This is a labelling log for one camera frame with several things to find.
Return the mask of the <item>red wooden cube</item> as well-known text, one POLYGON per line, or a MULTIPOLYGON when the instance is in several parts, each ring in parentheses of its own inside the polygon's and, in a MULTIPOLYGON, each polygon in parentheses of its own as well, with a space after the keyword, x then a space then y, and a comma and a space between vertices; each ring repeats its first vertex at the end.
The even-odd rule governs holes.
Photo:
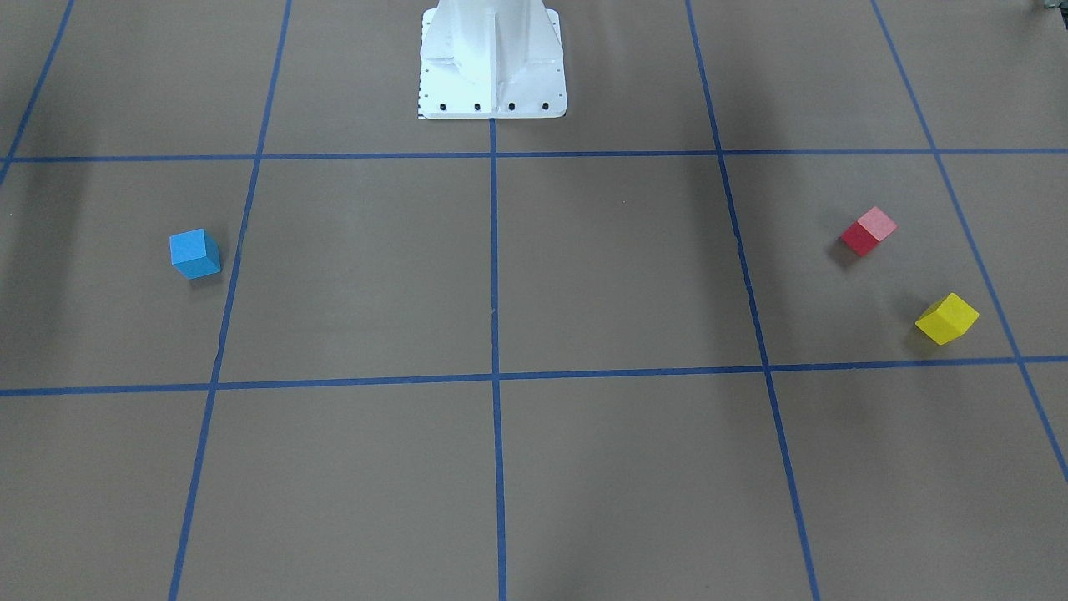
POLYGON ((839 239, 857 256, 866 256, 896 230, 898 230, 897 222, 878 206, 873 206, 852 221, 839 239))

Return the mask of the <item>blue wooden cube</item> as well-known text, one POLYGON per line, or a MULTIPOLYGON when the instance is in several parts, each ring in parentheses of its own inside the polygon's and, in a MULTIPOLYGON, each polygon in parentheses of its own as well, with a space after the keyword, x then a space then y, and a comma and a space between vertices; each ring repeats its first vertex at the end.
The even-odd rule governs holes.
POLYGON ((219 247, 206 230, 189 230, 171 235, 170 262, 187 280, 221 273, 219 247))

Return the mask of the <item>yellow wooden cube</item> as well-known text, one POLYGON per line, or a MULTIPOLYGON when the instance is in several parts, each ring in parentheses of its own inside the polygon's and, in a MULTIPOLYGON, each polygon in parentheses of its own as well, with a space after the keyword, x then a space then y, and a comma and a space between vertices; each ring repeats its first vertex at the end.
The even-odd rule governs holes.
POLYGON ((980 313, 956 292, 949 292, 926 309, 915 326, 936 345, 957 341, 980 318, 980 313))

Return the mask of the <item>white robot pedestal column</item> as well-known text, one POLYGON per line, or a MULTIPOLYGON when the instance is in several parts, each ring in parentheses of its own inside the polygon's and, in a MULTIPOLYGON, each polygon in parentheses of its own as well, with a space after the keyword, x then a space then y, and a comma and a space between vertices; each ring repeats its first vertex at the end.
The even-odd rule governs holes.
POLYGON ((419 118, 561 118, 557 11, 541 1, 440 1, 422 14, 419 118))

